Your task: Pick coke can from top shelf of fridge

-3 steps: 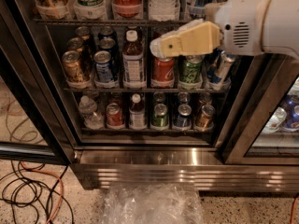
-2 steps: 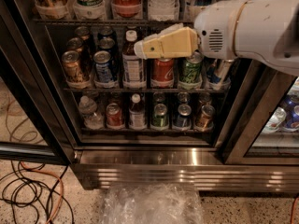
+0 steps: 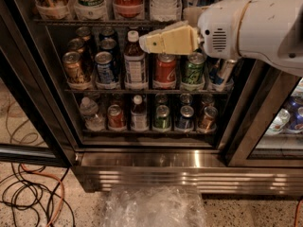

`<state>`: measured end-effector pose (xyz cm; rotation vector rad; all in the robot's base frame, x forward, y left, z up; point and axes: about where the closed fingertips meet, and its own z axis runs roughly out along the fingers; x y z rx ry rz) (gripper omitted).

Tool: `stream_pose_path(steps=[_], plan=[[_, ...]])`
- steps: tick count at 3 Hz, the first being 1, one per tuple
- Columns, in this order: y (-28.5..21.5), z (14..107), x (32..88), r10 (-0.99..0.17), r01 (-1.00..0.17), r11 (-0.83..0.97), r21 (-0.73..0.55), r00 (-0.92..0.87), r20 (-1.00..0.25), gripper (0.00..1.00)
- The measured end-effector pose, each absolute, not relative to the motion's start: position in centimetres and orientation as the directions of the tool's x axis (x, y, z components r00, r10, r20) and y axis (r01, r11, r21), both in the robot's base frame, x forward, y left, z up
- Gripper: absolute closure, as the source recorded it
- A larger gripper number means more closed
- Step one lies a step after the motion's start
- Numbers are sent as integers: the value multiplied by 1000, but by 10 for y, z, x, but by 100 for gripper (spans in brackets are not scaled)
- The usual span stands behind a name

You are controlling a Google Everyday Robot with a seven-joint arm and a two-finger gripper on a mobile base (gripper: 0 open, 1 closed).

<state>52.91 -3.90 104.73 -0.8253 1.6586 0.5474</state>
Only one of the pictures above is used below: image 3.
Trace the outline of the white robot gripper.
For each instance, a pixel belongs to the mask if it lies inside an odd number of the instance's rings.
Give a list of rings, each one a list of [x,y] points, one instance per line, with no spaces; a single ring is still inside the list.
[[[238,34],[250,0],[222,0],[209,6],[198,19],[203,50],[211,58],[239,59]],[[151,54],[190,55],[199,47],[198,30],[179,21],[139,37],[143,51]]]

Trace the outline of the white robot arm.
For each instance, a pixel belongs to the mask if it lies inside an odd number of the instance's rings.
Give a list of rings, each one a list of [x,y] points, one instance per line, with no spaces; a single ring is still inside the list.
[[[189,55],[202,48],[224,60],[264,61],[303,76],[303,0],[222,0],[207,7],[197,25],[178,22],[139,38],[143,51]]]

